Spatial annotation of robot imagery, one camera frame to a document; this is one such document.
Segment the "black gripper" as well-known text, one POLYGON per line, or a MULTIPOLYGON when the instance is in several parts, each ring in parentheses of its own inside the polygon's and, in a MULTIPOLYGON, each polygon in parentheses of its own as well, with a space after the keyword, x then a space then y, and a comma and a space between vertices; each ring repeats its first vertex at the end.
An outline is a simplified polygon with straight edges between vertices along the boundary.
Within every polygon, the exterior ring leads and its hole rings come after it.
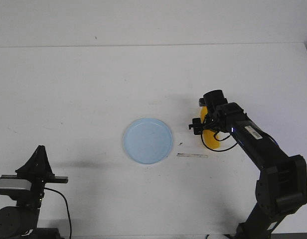
POLYGON ((47 157, 47 152, 45 146, 39 145, 30 159, 19 169, 15 170, 17 175, 2 175, 1 178, 11 178, 11 179, 26 179, 32 183, 30 191, 27 192, 5 192, 5 193, 0 193, 0 195, 5 195, 9 197, 30 197, 32 194, 35 194, 37 192, 40 192, 41 190, 44 190, 44 187, 46 183, 57 183, 57 184, 66 184, 68 183, 68 177, 65 176, 54 176, 50 163, 48 161, 47 157), (42 164, 43 164, 43 169, 42 173, 46 176, 47 178, 42 178, 42 177, 25 177, 25 176, 17 176, 19 175, 27 175, 27 174, 32 174, 32 175, 38 175, 41 173, 41 167, 40 167, 40 161, 39 161, 39 153, 42 153, 42 164))
POLYGON ((203 95, 207 107, 205 122, 201 118, 193 118, 188 125, 194 134, 203 134, 204 130, 211 129, 221 132, 229 132, 228 129, 228 101, 222 90, 213 90, 203 95))

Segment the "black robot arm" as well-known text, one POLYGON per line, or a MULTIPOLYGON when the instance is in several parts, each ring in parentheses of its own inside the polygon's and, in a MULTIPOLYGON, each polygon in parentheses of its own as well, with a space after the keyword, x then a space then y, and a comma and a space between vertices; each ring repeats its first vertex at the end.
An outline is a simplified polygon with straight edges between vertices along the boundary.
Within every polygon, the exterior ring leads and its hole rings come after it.
POLYGON ((193 118, 189 128, 202 136, 229 133, 260 170, 256 183, 256 204, 247 220, 229 239, 269 239, 283 219, 307 203, 307 164, 301 155, 287 156, 276 141, 262 131, 237 103, 230 103, 222 90, 199 99, 207 108, 204 119, 193 118))
POLYGON ((55 176, 45 146, 40 145, 14 175, 0 177, 0 195, 15 206, 0 209, 0 239, 59 239, 57 228, 38 228, 38 219, 47 183, 66 184, 68 177, 55 176))

